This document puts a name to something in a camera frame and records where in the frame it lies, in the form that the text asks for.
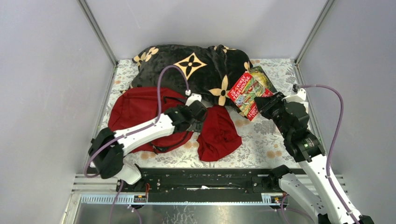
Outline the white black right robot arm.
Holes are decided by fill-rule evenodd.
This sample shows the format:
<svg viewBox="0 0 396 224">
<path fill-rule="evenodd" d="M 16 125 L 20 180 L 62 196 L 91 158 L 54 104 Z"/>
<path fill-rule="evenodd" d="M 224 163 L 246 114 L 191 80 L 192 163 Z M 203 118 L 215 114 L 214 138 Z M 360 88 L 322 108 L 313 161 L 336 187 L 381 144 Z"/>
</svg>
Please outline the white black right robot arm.
<svg viewBox="0 0 396 224">
<path fill-rule="evenodd" d="M 295 88 L 294 92 L 288 96 L 277 92 L 269 97 L 255 97 L 254 101 L 259 113 L 274 122 L 284 138 L 286 151 L 307 174 L 316 192 L 304 186 L 285 165 L 270 171 L 269 189 L 292 197 L 316 224 L 372 224 L 372 218 L 359 212 L 333 177 L 329 154 L 308 129 L 306 90 Z"/>
</svg>

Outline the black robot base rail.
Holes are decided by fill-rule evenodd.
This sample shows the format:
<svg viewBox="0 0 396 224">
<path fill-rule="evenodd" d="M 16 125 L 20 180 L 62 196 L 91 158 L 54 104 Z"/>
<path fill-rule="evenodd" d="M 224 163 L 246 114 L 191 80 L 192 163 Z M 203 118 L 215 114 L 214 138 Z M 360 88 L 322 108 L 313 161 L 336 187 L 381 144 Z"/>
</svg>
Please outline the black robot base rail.
<svg viewBox="0 0 396 224">
<path fill-rule="evenodd" d="M 283 196 L 267 168 L 142 168 L 135 184 L 117 181 L 122 193 L 142 193 L 150 203 L 255 203 Z"/>
</svg>

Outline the red student backpack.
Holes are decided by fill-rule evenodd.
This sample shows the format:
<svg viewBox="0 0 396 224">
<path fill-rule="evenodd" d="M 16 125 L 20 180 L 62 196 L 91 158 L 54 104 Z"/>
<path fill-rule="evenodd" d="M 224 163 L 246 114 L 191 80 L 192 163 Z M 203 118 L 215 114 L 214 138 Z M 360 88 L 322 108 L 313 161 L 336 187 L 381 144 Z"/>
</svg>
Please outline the red student backpack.
<svg viewBox="0 0 396 224">
<path fill-rule="evenodd" d="M 160 89 L 160 95 L 161 112 L 185 103 L 185 97 L 166 87 Z M 157 113 L 156 88 L 135 87 L 118 97 L 110 113 L 108 127 L 113 132 L 126 129 L 153 119 Z M 133 152 L 149 151 L 155 154 L 170 152 L 187 143 L 192 134 L 192 132 L 175 133 L 146 143 Z"/>
</svg>

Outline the black floral plush blanket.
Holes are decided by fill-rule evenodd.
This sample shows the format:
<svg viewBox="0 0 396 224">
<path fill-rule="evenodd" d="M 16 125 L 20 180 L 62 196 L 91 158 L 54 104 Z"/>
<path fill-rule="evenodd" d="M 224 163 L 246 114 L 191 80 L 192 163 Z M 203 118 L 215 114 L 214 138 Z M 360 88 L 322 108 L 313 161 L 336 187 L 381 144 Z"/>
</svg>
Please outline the black floral plush blanket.
<svg viewBox="0 0 396 224">
<path fill-rule="evenodd" d="M 162 70 L 161 86 L 185 94 L 186 86 L 200 94 L 204 101 L 213 105 L 229 106 L 241 113 L 229 98 L 228 92 L 253 65 L 242 50 L 224 45 L 188 46 L 162 44 L 150 46 L 132 59 L 138 73 L 129 84 L 136 87 L 156 87 Z"/>
</svg>

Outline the green dark cover book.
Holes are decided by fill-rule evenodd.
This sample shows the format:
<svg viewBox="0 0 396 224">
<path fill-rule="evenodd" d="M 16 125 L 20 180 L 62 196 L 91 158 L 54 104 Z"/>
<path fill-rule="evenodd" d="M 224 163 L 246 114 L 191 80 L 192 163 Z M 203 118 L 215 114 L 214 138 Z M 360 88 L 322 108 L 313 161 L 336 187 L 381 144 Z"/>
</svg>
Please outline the green dark cover book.
<svg viewBox="0 0 396 224">
<path fill-rule="evenodd" d="M 270 90 L 272 93 L 276 93 L 277 89 L 271 82 L 270 78 L 266 75 L 263 68 L 261 66 L 255 66 L 250 68 L 249 73 L 252 77 L 258 81 L 263 87 Z"/>
</svg>

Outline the red treehouse storybook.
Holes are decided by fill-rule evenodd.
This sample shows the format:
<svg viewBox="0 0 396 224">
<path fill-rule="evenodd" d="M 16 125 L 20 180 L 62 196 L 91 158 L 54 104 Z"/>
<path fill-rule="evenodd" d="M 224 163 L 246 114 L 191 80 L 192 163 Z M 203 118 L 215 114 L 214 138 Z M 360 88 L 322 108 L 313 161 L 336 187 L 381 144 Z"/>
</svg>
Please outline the red treehouse storybook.
<svg viewBox="0 0 396 224">
<path fill-rule="evenodd" d="M 259 113 L 255 98 L 270 97 L 273 92 L 245 71 L 227 95 L 236 104 L 242 115 L 252 121 Z"/>
</svg>

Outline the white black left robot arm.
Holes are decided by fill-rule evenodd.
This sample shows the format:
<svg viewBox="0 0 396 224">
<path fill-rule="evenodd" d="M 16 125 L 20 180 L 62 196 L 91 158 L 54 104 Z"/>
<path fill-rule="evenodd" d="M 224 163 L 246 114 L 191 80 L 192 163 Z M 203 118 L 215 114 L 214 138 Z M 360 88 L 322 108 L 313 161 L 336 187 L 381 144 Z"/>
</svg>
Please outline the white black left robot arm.
<svg viewBox="0 0 396 224">
<path fill-rule="evenodd" d="M 125 162 L 124 157 L 136 148 L 172 134 L 187 132 L 202 120 L 207 112 L 199 94 L 191 94 L 184 105 L 169 108 L 157 117 L 139 125 L 111 131 L 108 127 L 100 130 L 91 140 L 88 164 L 94 164 L 97 173 L 85 174 L 87 178 L 117 178 L 127 183 L 134 192 L 144 188 L 145 180 L 138 167 Z"/>
</svg>

